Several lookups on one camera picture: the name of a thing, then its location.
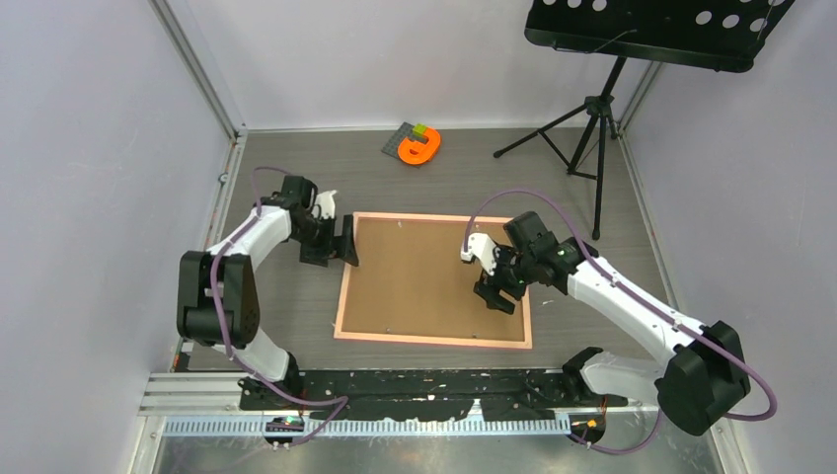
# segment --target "orange toy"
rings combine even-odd
[[[442,137],[435,129],[421,124],[414,128],[414,132],[422,135],[427,142],[421,143],[405,138],[398,145],[398,157],[408,165],[418,166],[433,159],[439,145],[442,144]]]

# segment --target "gray floor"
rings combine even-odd
[[[380,153],[390,131],[251,134],[226,231],[235,228],[253,204],[251,170],[273,165],[313,180],[321,191],[339,190],[339,214],[366,210],[467,215],[497,191],[526,187],[546,192],[589,235],[595,183],[568,177],[544,140],[531,140],[499,160],[492,157],[494,150],[528,131],[442,131],[441,150],[420,168]],[[565,153],[571,153],[580,129],[559,128],[550,134]],[[594,173],[595,160],[592,153],[581,170]],[[620,272],[664,299],[637,197],[616,141],[608,141],[605,163],[602,238],[594,245]],[[281,176],[266,172],[259,183],[260,191],[267,195],[279,189]],[[537,211],[560,239],[569,235],[560,219],[532,197],[503,197],[490,204],[485,215],[513,217],[530,209]],[[280,347],[296,355],[302,368],[558,367],[588,346],[604,347],[622,356],[647,356],[599,313],[542,286],[531,288],[531,351],[337,341],[333,331],[342,265],[333,263],[322,269],[299,264],[297,258],[297,244],[279,246],[260,266],[257,281],[262,327]],[[190,368],[211,367],[228,365],[220,354],[196,348]]]

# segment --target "metal frame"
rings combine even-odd
[[[246,125],[186,0],[148,0],[198,89],[230,139]]]

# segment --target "music stand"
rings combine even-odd
[[[495,158],[541,135],[567,165],[567,173],[596,182],[593,240],[600,237],[604,152],[607,130],[617,137],[611,103],[613,87],[629,57],[726,72],[745,72],[796,0],[534,0],[526,39],[555,50],[617,56],[601,94],[496,151]],[[546,131],[587,112],[590,120],[570,160]],[[595,175],[577,170],[581,154],[599,125]]]

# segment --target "white wall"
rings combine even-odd
[[[630,133],[679,301],[731,324],[779,396],[737,426],[753,473],[837,465],[835,24],[837,2],[797,2],[749,72],[666,66]]]
[[[250,129],[543,124],[597,94],[615,59],[527,42],[531,0],[189,5]],[[628,61],[618,115],[645,67]]]
[[[146,0],[0,6],[0,472],[116,472],[226,136]]]

